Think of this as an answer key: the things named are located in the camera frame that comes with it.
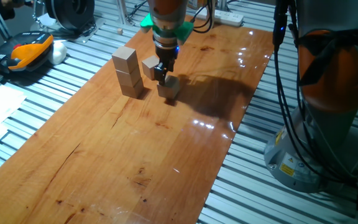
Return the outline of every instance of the wooden block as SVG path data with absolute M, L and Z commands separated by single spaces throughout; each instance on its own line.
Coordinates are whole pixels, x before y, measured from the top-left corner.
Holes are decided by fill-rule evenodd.
M 119 47 L 111 57 L 116 70 L 131 73 L 138 67 L 135 49 Z
M 157 84 L 158 95 L 166 99 L 174 99 L 180 89 L 179 78 L 167 75 L 165 85 Z
M 142 62 L 143 73 L 147 78 L 154 80 L 154 67 L 160 63 L 160 59 L 156 56 L 151 56 Z
M 140 79 L 133 87 L 125 85 L 119 86 L 121 87 L 121 92 L 124 96 L 129 96 L 132 98 L 138 98 L 144 89 L 142 79 Z
M 139 66 L 135 68 L 135 70 L 131 73 L 126 73 L 119 70 L 116 70 L 116 72 L 117 72 L 118 82 L 120 85 L 133 87 L 140 79 L 142 79 L 140 75 Z

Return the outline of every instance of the black cable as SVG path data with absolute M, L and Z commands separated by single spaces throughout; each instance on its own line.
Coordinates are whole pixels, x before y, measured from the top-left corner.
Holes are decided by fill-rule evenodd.
M 228 1 L 226 4 L 229 4 L 229 3 L 232 3 L 232 2 L 241 2 L 241 1 L 238 1 L 238 0 L 231 0 L 231 1 Z M 231 12 L 231 10 L 229 9 L 229 6 L 226 5 L 226 10 L 228 12 Z
M 129 17 L 134 16 L 134 14 L 135 14 L 135 13 L 140 9 L 140 7 L 142 7 L 146 2 L 147 2 L 147 0 L 145 0 L 145 1 L 142 2 L 142 3 L 136 4 L 135 7 L 134 7 L 134 10 L 132 10 L 132 12 L 128 14 L 128 16 L 129 16 Z
M 290 125 L 288 124 L 287 121 L 287 116 L 285 114 L 285 105 L 288 107 L 287 104 L 287 100 L 285 98 L 285 93 L 284 90 L 282 88 L 282 83 L 281 83 L 281 77 L 280 77 L 280 71 L 279 71 L 279 67 L 278 67 L 278 46 L 275 47 L 274 50 L 274 64 L 275 64 L 275 71 L 276 71 L 276 81 L 277 81 L 277 95 L 278 95 L 278 101 L 280 104 L 280 108 L 281 108 L 281 112 L 282 112 L 282 116 L 284 119 L 284 124 L 285 127 L 287 129 L 287 133 L 288 136 L 290 137 L 291 143 L 294 147 L 294 150 L 296 151 L 296 153 L 298 154 L 299 158 L 301 159 L 301 161 L 305 164 L 305 166 L 307 166 L 307 168 L 309 168 L 312 172 L 314 172 L 315 174 L 319 175 L 320 177 L 324 177 L 327 180 L 333 181 L 333 182 L 342 182 L 340 180 L 336 180 L 336 179 L 332 179 L 330 177 L 326 177 L 325 175 L 323 175 L 322 173 L 318 172 L 317 170 L 315 170 L 314 168 L 312 168 L 307 162 L 306 160 L 303 158 L 303 156 L 301 155 L 299 149 L 297 148 L 296 144 L 295 144 L 295 140 L 293 139 L 292 134 L 296 135 L 296 131 L 292 131 L 292 128 L 290 128 Z M 288 120 L 290 120 L 291 122 L 291 115 L 289 114 L 289 112 L 287 111 L 288 114 Z
M 194 23 L 194 21 L 196 20 L 196 17 L 198 16 L 198 14 L 208 5 L 208 2 L 205 4 L 205 6 L 201 7 L 196 14 L 193 16 L 193 18 L 191 18 L 190 22 Z
M 211 16 L 213 13 L 212 12 L 212 0 L 207 0 L 207 7 L 208 7 L 208 12 L 209 12 L 209 17 L 207 19 L 207 21 L 209 21 L 209 27 L 208 27 L 208 29 L 206 29 L 204 31 L 199 31 L 199 30 L 193 29 L 193 31 L 196 33 L 205 34 L 205 33 L 209 32 L 212 28 L 212 23 L 213 23 L 213 17 Z

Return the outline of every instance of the white power strip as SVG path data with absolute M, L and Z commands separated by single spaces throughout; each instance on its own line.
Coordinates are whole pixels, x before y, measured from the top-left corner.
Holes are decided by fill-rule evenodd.
M 206 8 L 204 8 L 198 14 L 197 18 L 206 20 L 206 15 L 207 15 L 207 11 L 206 11 Z M 239 26 L 241 26 L 243 18 L 244 18 L 244 16 L 242 16 L 242 15 L 238 15 L 238 14 L 231 13 L 231 12 L 215 10 L 215 22 L 220 23 L 220 24 L 239 27 Z

